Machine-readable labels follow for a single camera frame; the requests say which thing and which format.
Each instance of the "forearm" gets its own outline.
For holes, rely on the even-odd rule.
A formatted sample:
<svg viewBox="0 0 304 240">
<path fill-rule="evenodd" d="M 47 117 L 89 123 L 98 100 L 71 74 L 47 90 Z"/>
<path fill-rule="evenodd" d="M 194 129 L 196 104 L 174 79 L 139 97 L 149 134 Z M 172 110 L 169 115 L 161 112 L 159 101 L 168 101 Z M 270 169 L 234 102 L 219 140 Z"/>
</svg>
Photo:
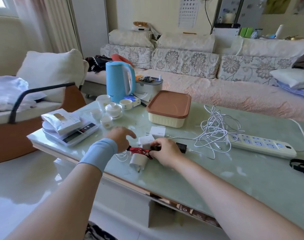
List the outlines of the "forearm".
<svg viewBox="0 0 304 240">
<path fill-rule="evenodd" d="M 197 163 L 179 160 L 175 169 L 196 189 L 231 239 L 304 239 L 304 231 Z"/>
<path fill-rule="evenodd" d="M 7 239 L 83 239 L 101 171 L 78 164 Z"/>
</svg>

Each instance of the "coffee table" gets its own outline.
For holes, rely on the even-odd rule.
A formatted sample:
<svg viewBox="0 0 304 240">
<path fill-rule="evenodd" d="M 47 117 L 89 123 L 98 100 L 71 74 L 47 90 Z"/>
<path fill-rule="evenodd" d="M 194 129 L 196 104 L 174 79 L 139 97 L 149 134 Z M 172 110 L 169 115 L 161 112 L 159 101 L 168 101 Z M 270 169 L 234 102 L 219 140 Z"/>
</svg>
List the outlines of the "coffee table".
<svg viewBox="0 0 304 240">
<path fill-rule="evenodd" d="M 77 113 L 89 121 L 90 109 L 98 108 L 92 102 L 77 110 Z M 289 143 L 297 150 L 304 150 L 304 139 L 298 125 L 287 119 L 269 117 L 244 111 L 219 108 L 221 113 L 239 120 L 245 134 Z M 208 118 L 203 104 L 192 102 L 190 114 L 182 128 L 166 127 L 171 137 L 194 138 L 201 133 L 201 121 Z M 133 130 L 138 137 L 145 136 L 152 124 L 143 106 L 125 111 L 123 117 L 114 120 L 115 125 Z M 106 133 L 100 129 L 78 145 L 69 148 L 46 137 L 42 129 L 30 134 L 28 138 L 34 147 L 61 159 L 77 163 L 95 141 Z M 129 138 L 130 145 L 136 146 L 137 139 Z M 195 148 L 194 141 L 176 140 L 187 144 L 188 148 L 201 154 L 187 152 L 186 156 L 202 165 L 212 173 L 235 185 L 239 189 L 268 205 L 290 221 L 304 229 L 304 174 L 293 170 L 289 160 L 267 156 L 241 149 L 232 148 L 229 153 L 213 153 L 207 148 Z M 298 153 L 304 159 L 304 153 Z M 114 156 L 108 163 L 103 176 L 136 192 L 149 196 L 176 210 L 191 214 L 217 226 L 213 214 L 196 191 L 174 170 L 163 167 L 157 160 L 148 162 L 144 171 L 138 173 L 129 166 L 130 159 L 120 162 Z"/>
</svg>

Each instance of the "window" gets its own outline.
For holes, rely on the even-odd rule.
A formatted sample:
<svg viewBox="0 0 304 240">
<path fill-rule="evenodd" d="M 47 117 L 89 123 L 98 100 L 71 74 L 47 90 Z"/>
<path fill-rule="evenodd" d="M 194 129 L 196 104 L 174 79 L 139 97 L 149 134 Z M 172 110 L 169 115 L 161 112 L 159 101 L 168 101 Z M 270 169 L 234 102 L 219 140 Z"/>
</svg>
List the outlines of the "window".
<svg viewBox="0 0 304 240">
<path fill-rule="evenodd" d="M 0 16 L 18 16 L 13 0 L 0 0 Z"/>
</svg>

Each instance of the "light blue sleeve cuff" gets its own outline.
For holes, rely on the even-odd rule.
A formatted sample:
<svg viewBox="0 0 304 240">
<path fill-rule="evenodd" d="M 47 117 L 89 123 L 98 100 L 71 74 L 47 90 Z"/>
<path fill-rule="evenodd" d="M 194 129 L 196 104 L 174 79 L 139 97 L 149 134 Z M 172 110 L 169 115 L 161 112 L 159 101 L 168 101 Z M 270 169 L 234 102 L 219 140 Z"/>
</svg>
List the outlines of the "light blue sleeve cuff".
<svg viewBox="0 0 304 240">
<path fill-rule="evenodd" d="M 114 154 L 117 153 L 117 144 L 112 139 L 102 139 L 93 143 L 90 146 L 88 152 L 82 158 L 82 160 L 78 163 L 88 163 L 93 166 L 96 166 L 102 173 L 113 157 Z"/>
</svg>

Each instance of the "red neck pillow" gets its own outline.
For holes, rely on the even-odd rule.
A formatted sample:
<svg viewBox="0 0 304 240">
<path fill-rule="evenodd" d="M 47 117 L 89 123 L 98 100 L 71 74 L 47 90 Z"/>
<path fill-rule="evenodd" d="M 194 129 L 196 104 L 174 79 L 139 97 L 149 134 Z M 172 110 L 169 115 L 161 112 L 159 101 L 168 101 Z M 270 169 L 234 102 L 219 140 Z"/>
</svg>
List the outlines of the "red neck pillow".
<svg viewBox="0 0 304 240">
<path fill-rule="evenodd" d="M 113 55 L 111 55 L 111 58 L 113 61 L 123 61 L 127 64 L 130 64 L 132 67 L 134 67 L 132 62 L 130 62 L 128 59 L 124 58 L 123 56 L 120 56 L 119 54 L 113 54 Z"/>
</svg>

